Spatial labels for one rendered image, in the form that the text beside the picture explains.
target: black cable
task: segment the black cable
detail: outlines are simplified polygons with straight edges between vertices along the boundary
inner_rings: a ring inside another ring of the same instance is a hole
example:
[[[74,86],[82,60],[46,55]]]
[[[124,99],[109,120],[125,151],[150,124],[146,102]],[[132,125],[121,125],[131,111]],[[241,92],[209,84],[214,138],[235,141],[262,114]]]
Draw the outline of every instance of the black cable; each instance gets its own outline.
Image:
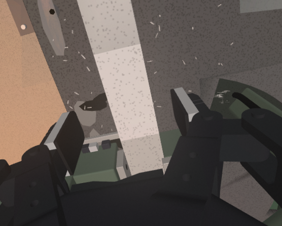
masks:
[[[253,101],[251,101],[248,97],[241,93],[233,93],[232,97],[240,100],[243,104],[245,104],[248,108],[260,108],[257,104],[255,104]]]

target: orange surface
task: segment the orange surface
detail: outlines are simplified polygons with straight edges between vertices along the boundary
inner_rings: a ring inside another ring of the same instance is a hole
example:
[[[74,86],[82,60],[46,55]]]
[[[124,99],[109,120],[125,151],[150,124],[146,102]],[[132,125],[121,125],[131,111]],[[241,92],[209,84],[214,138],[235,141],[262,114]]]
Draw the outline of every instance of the orange surface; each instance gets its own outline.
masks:
[[[35,33],[20,36],[0,0],[0,159],[21,161],[65,112]]]

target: white round knob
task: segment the white round knob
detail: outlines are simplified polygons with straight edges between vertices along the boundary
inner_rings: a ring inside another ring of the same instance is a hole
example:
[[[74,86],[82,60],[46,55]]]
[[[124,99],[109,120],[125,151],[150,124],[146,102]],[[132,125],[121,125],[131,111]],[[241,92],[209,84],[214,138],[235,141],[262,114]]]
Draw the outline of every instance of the white round knob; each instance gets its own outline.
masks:
[[[26,24],[22,24],[22,25],[21,25],[21,29],[22,29],[22,30],[25,30],[26,28],[27,28],[27,25],[26,25]]]

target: black hexagonal hole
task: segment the black hexagonal hole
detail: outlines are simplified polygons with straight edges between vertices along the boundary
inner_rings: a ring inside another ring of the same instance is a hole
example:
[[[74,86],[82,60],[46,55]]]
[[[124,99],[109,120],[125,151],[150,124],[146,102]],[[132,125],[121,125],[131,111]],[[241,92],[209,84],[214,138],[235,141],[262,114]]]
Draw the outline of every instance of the black hexagonal hole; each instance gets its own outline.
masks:
[[[53,15],[55,13],[54,9],[49,10],[50,14]]]

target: speckled white surface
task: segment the speckled white surface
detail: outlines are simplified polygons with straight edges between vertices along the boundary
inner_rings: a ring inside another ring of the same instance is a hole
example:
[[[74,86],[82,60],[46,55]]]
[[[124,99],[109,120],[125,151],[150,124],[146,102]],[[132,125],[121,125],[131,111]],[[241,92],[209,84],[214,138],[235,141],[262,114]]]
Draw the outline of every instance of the speckled white surface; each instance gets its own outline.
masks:
[[[140,44],[130,0],[77,0],[95,54]]]
[[[95,55],[132,175],[161,169],[163,151],[140,45]]]

